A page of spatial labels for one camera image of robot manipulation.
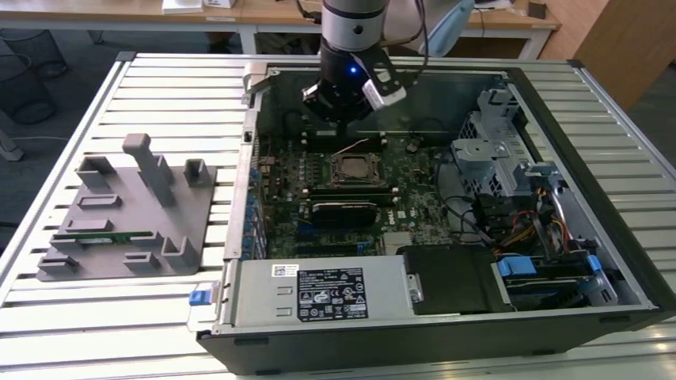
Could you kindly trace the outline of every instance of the cpu socket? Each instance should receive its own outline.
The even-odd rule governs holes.
[[[380,187],[384,181],[375,154],[339,154],[331,157],[331,181],[335,187]]]

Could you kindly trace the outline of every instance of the black mesh trash bin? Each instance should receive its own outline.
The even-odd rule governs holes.
[[[0,109],[19,124],[37,123],[56,112],[56,104],[25,55],[0,55]]]
[[[48,30],[0,29],[0,39],[15,54],[25,55],[33,62],[40,78],[53,78],[65,72],[68,65]]]

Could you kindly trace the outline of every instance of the blue plastic clip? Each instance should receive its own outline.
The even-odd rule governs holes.
[[[596,255],[587,256],[587,262],[589,263],[589,266],[592,267],[595,273],[603,270],[601,261],[599,261]]]
[[[497,263],[500,276],[523,276],[537,273],[536,266],[528,256],[508,256]]]
[[[189,303],[191,306],[211,305],[211,291],[192,291]]]

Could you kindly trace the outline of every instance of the motherboard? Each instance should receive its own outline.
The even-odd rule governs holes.
[[[267,258],[396,254],[455,240],[420,136],[261,141]]]

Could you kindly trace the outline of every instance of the white cable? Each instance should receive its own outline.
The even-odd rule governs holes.
[[[55,136],[35,136],[35,137],[15,137],[12,140],[63,140],[71,141],[65,137],[55,137]]]
[[[355,148],[360,143],[365,143],[369,139],[364,139],[364,140],[359,140],[355,144],[352,144],[351,146],[348,146],[347,148],[343,148],[341,150],[339,150],[336,153],[333,153],[331,155],[331,157],[333,157],[335,155],[337,154],[341,154],[344,151],[347,150],[351,150],[352,148]]]

